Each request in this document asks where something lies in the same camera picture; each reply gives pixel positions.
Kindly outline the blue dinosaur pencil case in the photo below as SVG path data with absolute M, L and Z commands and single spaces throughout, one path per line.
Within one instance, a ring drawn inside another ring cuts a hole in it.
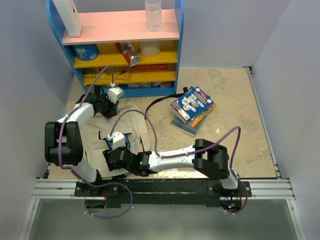
M 130 146 L 131 146 L 130 141 L 129 141 L 129 138 L 128 138 L 128 136 L 127 136 L 126 134 L 123 134 L 123 135 L 124 135 L 124 137 L 125 137 L 125 143 L 126 143 L 126 146 L 125 146 L 124 148 L 129 149 Z

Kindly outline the beige canvas backpack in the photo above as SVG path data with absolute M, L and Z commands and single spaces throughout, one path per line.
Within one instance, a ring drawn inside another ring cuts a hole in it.
M 110 171 L 103 151 L 108 150 L 107 135 L 110 133 L 118 117 L 127 110 L 135 109 L 144 112 L 155 97 L 122 98 L 116 110 L 116 116 L 108 119 L 96 114 L 81 128 L 81 138 L 87 162 L 97 169 L 103 179 L 128 175 L 125 169 Z M 115 131 L 126 134 L 130 143 L 130 150 L 134 154 L 142 151 L 154 150 L 155 138 L 145 117 L 135 111 L 126 113 L 117 123 Z

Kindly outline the blue comic book top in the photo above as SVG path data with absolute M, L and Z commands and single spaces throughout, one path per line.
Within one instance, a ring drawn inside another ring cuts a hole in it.
M 184 123 L 190 122 L 214 105 L 213 99 L 199 86 L 191 86 L 186 93 L 183 93 L 182 96 L 170 104 L 175 116 Z

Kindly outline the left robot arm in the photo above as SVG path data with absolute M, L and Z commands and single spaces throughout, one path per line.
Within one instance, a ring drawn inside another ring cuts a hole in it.
M 114 117 L 124 91 L 120 87 L 113 87 L 101 93 L 99 85 L 93 88 L 94 92 L 83 94 L 66 116 L 45 124 L 44 156 L 48 163 L 70 170 L 80 181 L 78 187 L 82 191 L 99 196 L 103 193 L 104 184 L 99 171 L 86 160 L 81 128 L 97 113 L 108 119 Z

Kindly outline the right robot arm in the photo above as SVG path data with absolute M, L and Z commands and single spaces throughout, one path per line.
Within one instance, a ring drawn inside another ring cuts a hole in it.
M 219 180 L 223 192 L 235 196 L 241 186 L 236 173 L 231 170 L 225 146 L 205 139 L 196 139 L 194 145 L 156 154 L 155 151 L 132 153 L 127 147 L 102 152 L 109 171 L 127 170 L 147 177 L 171 169 L 192 168 L 212 180 Z

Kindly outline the yellow chips bag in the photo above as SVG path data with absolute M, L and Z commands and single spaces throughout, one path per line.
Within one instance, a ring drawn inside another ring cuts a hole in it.
M 87 68 L 84 72 L 85 78 L 96 78 L 104 67 L 91 67 Z M 114 66 L 106 69 L 99 77 L 103 80 L 124 80 L 129 79 L 131 68 L 129 66 Z

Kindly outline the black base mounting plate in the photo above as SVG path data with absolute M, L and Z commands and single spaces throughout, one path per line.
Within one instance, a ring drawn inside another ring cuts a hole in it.
M 236 190 L 227 190 L 219 180 L 209 178 L 119 179 L 117 184 L 104 180 L 104 187 L 76 183 L 74 195 L 86 200 L 106 201 L 107 208 L 136 205 L 205 205 L 238 210 L 242 202 L 252 196 L 249 182 Z

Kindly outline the red silver snack packet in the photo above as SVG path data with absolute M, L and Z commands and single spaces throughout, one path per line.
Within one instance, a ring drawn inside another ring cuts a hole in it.
M 130 67 L 140 63 L 140 56 L 130 42 L 116 42 L 115 45 Z

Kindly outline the blue snack cup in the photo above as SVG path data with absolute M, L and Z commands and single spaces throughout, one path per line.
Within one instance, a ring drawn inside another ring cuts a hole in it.
M 81 61 L 92 61 L 96 59 L 99 54 L 99 48 L 96 44 L 78 44 L 72 46 L 75 56 Z

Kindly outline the white packets bottom shelf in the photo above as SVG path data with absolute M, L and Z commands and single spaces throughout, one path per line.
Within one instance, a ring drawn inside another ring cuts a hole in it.
M 172 83 L 173 83 L 172 81 L 141 82 L 141 83 L 127 83 L 127 84 L 123 84 L 123 86 L 128 88 L 151 88 L 151 87 L 166 88 L 166 87 L 171 87 Z

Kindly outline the white cylindrical container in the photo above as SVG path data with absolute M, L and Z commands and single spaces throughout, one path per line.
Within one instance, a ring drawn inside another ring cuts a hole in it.
M 138 43 L 139 53 L 144 57 L 155 57 L 161 51 L 160 41 L 140 41 Z

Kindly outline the grey blue bottom book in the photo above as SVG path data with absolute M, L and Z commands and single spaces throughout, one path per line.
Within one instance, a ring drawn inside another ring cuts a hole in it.
M 200 129 L 200 125 L 197 126 L 191 126 L 188 123 L 184 123 L 182 120 L 180 120 L 178 117 L 174 117 L 172 119 L 172 121 L 170 122 L 170 124 L 176 128 L 178 128 L 179 130 L 183 131 L 184 133 L 195 137 L 196 134 L 198 133 L 199 129 Z

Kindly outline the orange green book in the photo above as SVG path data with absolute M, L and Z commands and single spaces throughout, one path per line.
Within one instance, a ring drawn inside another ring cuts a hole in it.
M 212 106 L 208 107 L 204 111 L 200 112 L 198 115 L 193 117 L 187 124 L 191 127 L 196 127 L 198 123 L 205 119 L 205 117 L 212 111 L 212 109 L 216 106 L 216 103 L 213 103 Z

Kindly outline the white rectangular bottle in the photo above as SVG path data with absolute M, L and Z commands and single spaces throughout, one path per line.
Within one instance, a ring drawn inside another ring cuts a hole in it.
M 70 37 L 80 37 L 83 24 L 74 0 L 53 0 L 59 16 Z

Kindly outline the aluminium frame rail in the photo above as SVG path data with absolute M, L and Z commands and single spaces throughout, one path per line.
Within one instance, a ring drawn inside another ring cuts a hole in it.
M 214 196 L 214 186 L 220 182 L 207 178 L 129 178 L 121 180 L 134 195 L 204 194 Z M 254 200 L 293 200 L 295 198 L 288 179 L 243 179 L 249 198 Z M 33 199 L 88 199 L 104 197 L 81 191 L 75 179 L 37 179 L 31 193 Z

